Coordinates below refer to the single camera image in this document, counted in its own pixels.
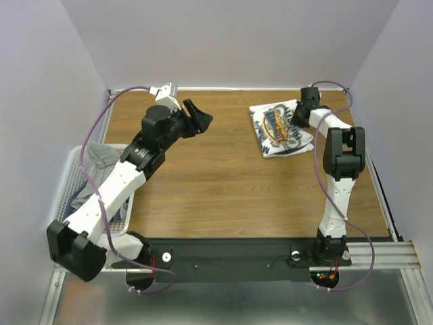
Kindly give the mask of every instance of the wood grain surface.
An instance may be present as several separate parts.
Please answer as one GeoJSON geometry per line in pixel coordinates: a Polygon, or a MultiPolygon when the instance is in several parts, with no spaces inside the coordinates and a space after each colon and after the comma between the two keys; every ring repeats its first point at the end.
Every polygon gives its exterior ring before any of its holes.
{"type": "MultiPolygon", "coordinates": [[[[325,196],[317,183],[313,152],[263,158],[248,114],[249,106],[299,95],[298,91],[180,91],[179,102],[191,98],[214,120],[204,134],[175,143],[166,162],[136,191],[129,229],[165,238],[315,236],[325,196]]],[[[324,91],[321,103],[337,109],[345,107],[346,100],[341,91],[324,91]]],[[[120,97],[106,143],[129,144],[151,105],[154,97],[145,92],[120,97]]],[[[349,112],[339,117],[353,124],[349,112]]],[[[324,143],[321,137],[320,157],[324,143]]],[[[367,168],[355,184],[348,217],[370,236],[388,236],[367,168]]],[[[362,234],[348,229],[348,236],[362,234]]]]}

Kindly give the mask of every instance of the gray wall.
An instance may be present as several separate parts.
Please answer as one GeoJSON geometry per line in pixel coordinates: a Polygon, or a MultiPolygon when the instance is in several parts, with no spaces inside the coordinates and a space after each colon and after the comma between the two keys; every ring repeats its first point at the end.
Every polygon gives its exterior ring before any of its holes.
{"type": "Polygon", "coordinates": [[[433,295],[433,2],[401,0],[352,85],[356,122],[433,295]]]}
{"type": "Polygon", "coordinates": [[[62,0],[108,87],[351,84],[397,0],[62,0]]]}
{"type": "Polygon", "coordinates": [[[38,324],[53,197],[106,88],[58,0],[1,1],[0,30],[0,323],[38,324]]]}

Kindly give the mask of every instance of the folded shirt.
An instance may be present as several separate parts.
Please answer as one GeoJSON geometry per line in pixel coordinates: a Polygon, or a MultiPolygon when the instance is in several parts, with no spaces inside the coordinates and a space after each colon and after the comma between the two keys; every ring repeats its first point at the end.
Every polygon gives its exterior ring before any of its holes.
{"type": "Polygon", "coordinates": [[[250,106],[250,116],[265,158],[311,151],[313,136],[290,124],[296,100],[250,106]]]}

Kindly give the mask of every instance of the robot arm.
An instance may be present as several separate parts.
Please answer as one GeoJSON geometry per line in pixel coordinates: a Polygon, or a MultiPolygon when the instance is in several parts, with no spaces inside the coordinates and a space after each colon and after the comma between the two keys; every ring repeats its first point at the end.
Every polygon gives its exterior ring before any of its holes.
{"type": "MultiPolygon", "coordinates": [[[[347,216],[350,193],[365,168],[365,132],[362,127],[352,127],[330,112],[328,107],[320,106],[318,88],[302,88],[292,124],[317,128],[327,115],[319,130],[326,137],[323,169],[327,174],[327,195],[347,216]]],[[[347,217],[343,219],[327,199],[315,239],[316,258],[334,259],[347,251],[345,220],[347,217]]]]}
{"type": "MultiPolygon", "coordinates": [[[[157,105],[147,109],[141,131],[134,137],[116,163],[114,170],[99,187],[108,221],[123,202],[142,186],[165,161],[165,152],[181,137],[193,137],[207,130],[212,117],[198,110],[191,100],[179,105],[177,88],[172,83],[151,87],[157,105]]],[[[51,259],[84,281],[90,281],[105,264],[118,261],[102,237],[102,219],[98,197],[88,201],[63,223],[53,221],[47,228],[51,259]]],[[[113,238],[116,249],[135,259],[143,248],[138,234],[113,238]]]]}

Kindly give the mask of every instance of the laundry basket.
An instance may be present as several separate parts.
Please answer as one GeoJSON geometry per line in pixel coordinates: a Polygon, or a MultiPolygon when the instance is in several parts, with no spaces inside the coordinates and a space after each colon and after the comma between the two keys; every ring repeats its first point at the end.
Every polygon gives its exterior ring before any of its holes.
{"type": "MultiPolygon", "coordinates": [[[[126,144],[110,144],[117,150],[119,155],[123,153],[126,148],[126,144]]],[[[63,222],[66,206],[69,202],[70,197],[80,188],[80,186],[86,181],[85,174],[81,171],[79,157],[80,157],[81,146],[75,147],[68,158],[66,168],[60,184],[60,190],[54,204],[53,219],[59,222],[63,222]]],[[[85,152],[84,164],[89,167],[91,161],[85,152]]],[[[127,216],[125,220],[112,221],[110,222],[110,232],[113,237],[121,236],[128,230],[129,220],[131,218],[131,210],[133,207],[134,193],[131,194],[128,201],[127,216]]]]}

